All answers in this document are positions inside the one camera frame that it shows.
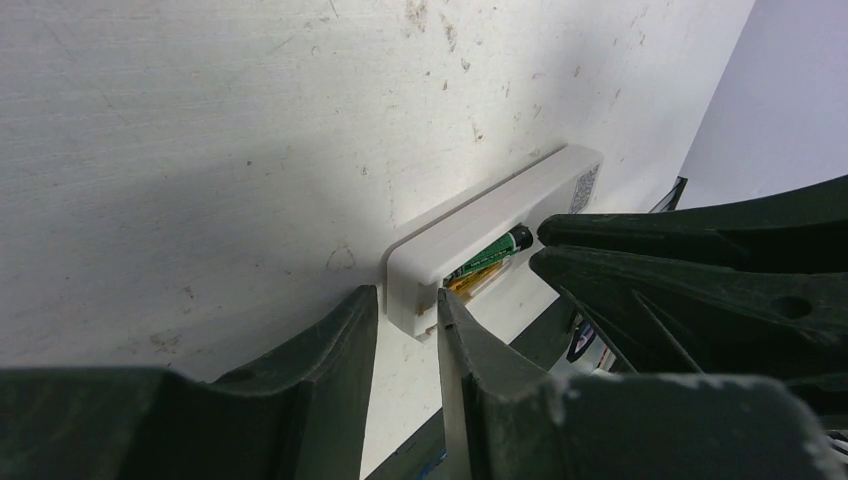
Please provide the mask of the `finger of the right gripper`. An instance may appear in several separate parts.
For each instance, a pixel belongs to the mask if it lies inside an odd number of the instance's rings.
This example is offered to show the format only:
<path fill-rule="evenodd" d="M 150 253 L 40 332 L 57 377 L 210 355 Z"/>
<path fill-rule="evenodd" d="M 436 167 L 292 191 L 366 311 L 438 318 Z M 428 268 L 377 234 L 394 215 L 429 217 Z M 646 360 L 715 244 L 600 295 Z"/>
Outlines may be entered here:
<path fill-rule="evenodd" d="M 532 270 L 640 373 L 761 375 L 847 390 L 847 278 L 546 247 Z"/>

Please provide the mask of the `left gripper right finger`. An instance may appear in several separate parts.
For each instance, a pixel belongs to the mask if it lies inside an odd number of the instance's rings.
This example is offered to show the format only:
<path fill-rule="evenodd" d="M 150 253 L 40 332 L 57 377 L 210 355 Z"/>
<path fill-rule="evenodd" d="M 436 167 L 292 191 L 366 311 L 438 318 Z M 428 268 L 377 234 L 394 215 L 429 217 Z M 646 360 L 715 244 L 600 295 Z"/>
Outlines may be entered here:
<path fill-rule="evenodd" d="M 437 296 L 453 479 L 843 479 L 781 383 L 701 374 L 553 375 Z"/>

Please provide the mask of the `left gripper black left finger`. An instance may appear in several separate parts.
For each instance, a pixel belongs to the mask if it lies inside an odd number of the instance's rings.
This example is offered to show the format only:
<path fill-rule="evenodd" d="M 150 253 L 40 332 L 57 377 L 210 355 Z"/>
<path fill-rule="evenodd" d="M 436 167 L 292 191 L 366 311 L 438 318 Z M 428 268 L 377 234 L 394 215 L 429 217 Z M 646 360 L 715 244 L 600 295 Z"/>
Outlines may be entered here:
<path fill-rule="evenodd" d="M 165 368 L 1 373 L 5 479 L 355 479 L 378 327 L 356 288 L 218 380 Z"/>

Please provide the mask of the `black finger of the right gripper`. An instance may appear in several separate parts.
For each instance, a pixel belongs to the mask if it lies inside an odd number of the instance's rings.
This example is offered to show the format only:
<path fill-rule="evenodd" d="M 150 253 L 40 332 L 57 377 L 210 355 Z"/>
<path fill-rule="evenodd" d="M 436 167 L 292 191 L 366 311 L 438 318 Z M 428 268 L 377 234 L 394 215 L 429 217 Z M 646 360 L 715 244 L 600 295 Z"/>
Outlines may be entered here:
<path fill-rule="evenodd" d="M 847 179 L 736 203 L 652 214 L 557 214 L 537 236 L 578 246 L 781 274 L 847 270 Z"/>

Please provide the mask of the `gold AAA battery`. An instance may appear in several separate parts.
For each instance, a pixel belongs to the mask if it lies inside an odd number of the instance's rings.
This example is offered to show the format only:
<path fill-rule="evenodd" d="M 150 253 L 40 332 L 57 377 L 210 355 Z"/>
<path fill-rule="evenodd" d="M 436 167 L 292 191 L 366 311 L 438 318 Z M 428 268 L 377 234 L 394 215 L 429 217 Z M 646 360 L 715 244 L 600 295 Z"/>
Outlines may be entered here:
<path fill-rule="evenodd" d="M 502 260 L 497 264 L 452 280 L 446 288 L 457 295 L 464 304 L 481 294 L 510 268 L 512 261 Z"/>

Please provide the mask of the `green black AAA battery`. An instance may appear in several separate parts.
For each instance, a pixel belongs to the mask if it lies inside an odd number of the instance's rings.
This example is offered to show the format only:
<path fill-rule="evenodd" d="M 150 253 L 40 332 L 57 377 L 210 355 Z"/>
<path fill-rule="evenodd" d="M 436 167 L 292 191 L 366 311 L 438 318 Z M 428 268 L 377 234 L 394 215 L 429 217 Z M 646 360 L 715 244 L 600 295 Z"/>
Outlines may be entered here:
<path fill-rule="evenodd" d="M 530 248 L 533 242 L 532 231 L 527 226 L 518 224 L 457 267 L 443 280 L 443 285 L 450 286 L 460 278 L 495 265 L 508 257 Z"/>

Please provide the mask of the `white remote control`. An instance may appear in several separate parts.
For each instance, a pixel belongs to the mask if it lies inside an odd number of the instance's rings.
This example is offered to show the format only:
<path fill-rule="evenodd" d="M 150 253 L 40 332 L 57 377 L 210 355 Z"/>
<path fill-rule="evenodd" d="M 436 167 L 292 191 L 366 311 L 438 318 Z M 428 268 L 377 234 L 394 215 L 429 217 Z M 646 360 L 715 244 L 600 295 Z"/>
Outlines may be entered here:
<path fill-rule="evenodd" d="M 388 256 L 386 315 L 419 337 L 436 324 L 437 290 L 445 278 L 508 230 L 535 232 L 554 214 L 586 209 L 601 173 L 597 150 L 568 145 L 400 243 Z"/>

